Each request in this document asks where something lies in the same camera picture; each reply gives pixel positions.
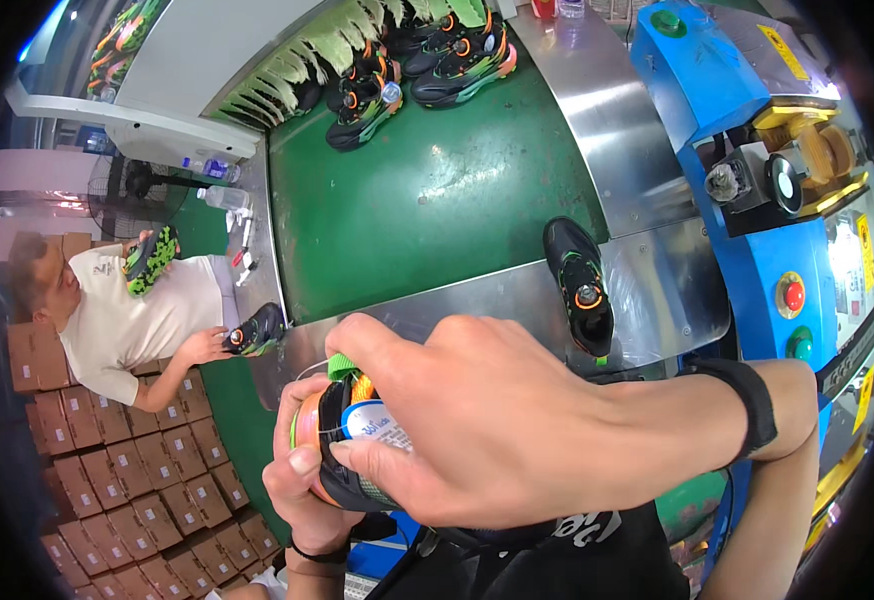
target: black wrist strap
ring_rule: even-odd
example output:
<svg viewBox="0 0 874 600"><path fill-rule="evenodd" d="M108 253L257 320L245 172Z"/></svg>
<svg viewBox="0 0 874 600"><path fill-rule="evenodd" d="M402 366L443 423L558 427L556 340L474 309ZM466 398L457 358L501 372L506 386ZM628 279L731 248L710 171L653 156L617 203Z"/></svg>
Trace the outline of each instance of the black wrist strap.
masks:
<svg viewBox="0 0 874 600"><path fill-rule="evenodd" d="M294 549L294 552L309 561L313 561L314 563L320 563L322 565L344 565L345 563L347 563L347 555L351 553L351 540L348 537L344 540L344 545L334 550L333 552L329 552L327 554L311 555L306 552L302 552L301 549L297 547L297 544L294 543L294 534L293 532L291 532L290 547Z"/></svg>
<svg viewBox="0 0 874 600"><path fill-rule="evenodd" d="M747 411L747 435L733 462L747 458L777 439L770 391L752 366L725 358L692 358L683 362L683 370L677 377L694 374L717 378L731 386Z"/></svg>

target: shoe label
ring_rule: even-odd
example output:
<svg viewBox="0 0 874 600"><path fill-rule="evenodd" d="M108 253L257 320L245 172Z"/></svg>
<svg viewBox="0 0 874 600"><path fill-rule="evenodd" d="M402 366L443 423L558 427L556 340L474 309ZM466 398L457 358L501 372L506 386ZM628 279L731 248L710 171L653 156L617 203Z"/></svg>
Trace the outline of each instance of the shoe label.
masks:
<svg viewBox="0 0 874 600"><path fill-rule="evenodd" d="M403 450L414 450L407 432L380 400L357 402L340 417L344 435L351 440L377 440Z"/></svg>
<svg viewBox="0 0 874 600"><path fill-rule="evenodd" d="M383 89L380 90L380 98L387 104L394 104L401 99L401 94L403 93L404 91L394 81L387 81Z"/></svg>

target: yellow warning sticker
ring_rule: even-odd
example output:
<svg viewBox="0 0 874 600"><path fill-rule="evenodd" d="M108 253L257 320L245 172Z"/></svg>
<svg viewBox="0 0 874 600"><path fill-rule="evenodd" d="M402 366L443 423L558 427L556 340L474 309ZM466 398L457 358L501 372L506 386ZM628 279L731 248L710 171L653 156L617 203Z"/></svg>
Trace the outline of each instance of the yellow warning sticker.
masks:
<svg viewBox="0 0 874 600"><path fill-rule="evenodd" d="M860 384L860 397L857 404L857 416L853 420L853 431L851 435L857 433L857 430L863 425L863 420L867 418L867 409L870 407L870 395L874 391L874 366L871 365L867 369L867 374L863 376L863 383Z"/></svg>
<svg viewBox="0 0 874 600"><path fill-rule="evenodd" d="M860 254L863 257L863 291L874 287L874 240L870 237L867 215L857 218L857 235L860 236Z"/></svg>
<svg viewBox="0 0 874 600"><path fill-rule="evenodd" d="M763 34L767 36L767 40L769 40L770 43L774 44L774 49L777 50L777 54L779 54L783 59L783 62L787 65L787 68L790 69L790 72L794 74L794 77L805 82L811 80L807 71L805 71L804 67L801 66L800 60L798 60L797 56L791 52L791 46L788 45L788 42L784 41L777 30L765 25L757 25L756 28L761 30Z"/></svg>

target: black wristband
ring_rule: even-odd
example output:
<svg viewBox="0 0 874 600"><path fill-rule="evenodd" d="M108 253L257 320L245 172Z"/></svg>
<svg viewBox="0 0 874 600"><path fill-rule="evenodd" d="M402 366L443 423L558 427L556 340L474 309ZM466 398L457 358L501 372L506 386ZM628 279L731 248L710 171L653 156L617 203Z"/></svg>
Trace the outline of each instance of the black wristband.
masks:
<svg viewBox="0 0 874 600"><path fill-rule="evenodd" d="M344 540L344 545L334 550L333 552L311 555L307 554L306 552L302 552L301 549L297 547L297 544L294 543L294 534L293 532L291 532L290 547L294 549L294 552L309 561L313 561L314 563L320 563L321 565L344 565L345 563L347 563L347 555L351 553L351 540L348 536L347 539Z"/></svg>

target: hand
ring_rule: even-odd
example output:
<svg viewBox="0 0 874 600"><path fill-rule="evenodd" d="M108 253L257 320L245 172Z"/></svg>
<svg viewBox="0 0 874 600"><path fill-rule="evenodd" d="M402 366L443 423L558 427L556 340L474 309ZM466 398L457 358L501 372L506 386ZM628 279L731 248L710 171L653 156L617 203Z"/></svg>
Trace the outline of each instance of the hand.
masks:
<svg viewBox="0 0 874 600"><path fill-rule="evenodd" d="M274 462L263 469L263 485L274 510L293 529L294 544L311 556L343 546L364 518L363 512L338 509L309 491L320 468L318 448L303 445L290 450L290 424L301 402L329 384L326 375L318 374L283 388L274 428Z"/></svg>
<svg viewBox="0 0 874 600"><path fill-rule="evenodd" d="M215 360L234 358L234 354L224 350L222 335L228 331L230 330L227 327L211 327L198 331L180 344L175 355L188 365L203 365Z"/></svg>

